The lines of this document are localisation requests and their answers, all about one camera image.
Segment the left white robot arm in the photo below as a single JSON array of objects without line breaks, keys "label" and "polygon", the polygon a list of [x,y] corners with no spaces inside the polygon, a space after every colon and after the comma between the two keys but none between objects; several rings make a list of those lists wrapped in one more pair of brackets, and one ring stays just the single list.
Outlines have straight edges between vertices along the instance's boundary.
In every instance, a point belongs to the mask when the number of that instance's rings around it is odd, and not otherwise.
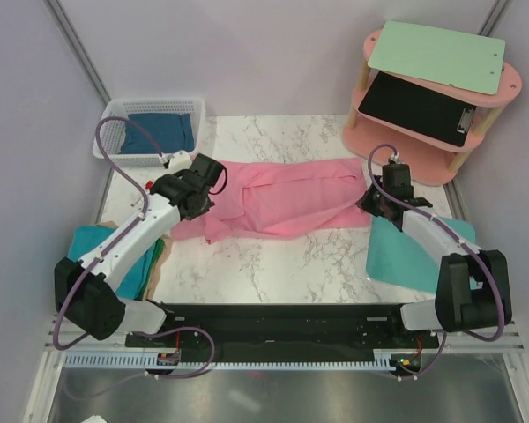
[{"label": "left white robot arm", "polygon": [[144,332],[157,346],[172,343],[176,327],[162,307],[123,299],[116,292],[131,267],[164,233],[207,213],[214,205],[211,197],[221,193],[227,182],[227,168],[217,160],[177,153],[164,175],[149,189],[140,189],[139,211],[79,259],[59,261],[54,269],[54,346],[63,348],[59,335],[64,320],[97,340],[126,330]]}]

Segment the pink t-shirt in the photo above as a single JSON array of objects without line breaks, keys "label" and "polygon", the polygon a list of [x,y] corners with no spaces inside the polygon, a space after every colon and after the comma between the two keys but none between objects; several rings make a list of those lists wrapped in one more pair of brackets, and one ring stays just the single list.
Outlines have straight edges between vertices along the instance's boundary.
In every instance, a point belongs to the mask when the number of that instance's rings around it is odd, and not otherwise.
[{"label": "pink t-shirt", "polygon": [[367,183],[359,158],[295,164],[226,161],[227,186],[209,212],[184,220],[176,241],[202,237],[293,239],[319,229],[363,228],[370,217],[356,203]]}]

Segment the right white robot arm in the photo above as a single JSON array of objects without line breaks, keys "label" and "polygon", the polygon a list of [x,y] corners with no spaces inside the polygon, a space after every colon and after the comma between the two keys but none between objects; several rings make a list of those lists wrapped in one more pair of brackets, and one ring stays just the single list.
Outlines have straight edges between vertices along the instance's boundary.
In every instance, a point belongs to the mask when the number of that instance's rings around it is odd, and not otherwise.
[{"label": "right white robot arm", "polygon": [[416,197],[407,164],[389,159],[382,173],[372,177],[357,206],[399,234],[397,252],[376,252],[376,260],[399,279],[420,262],[407,252],[410,245],[437,268],[432,278],[434,299],[401,306],[401,316],[386,324],[386,336],[393,345],[409,345],[418,330],[464,332],[484,342],[502,336],[512,317],[505,255],[468,241],[434,213],[426,198]]}]

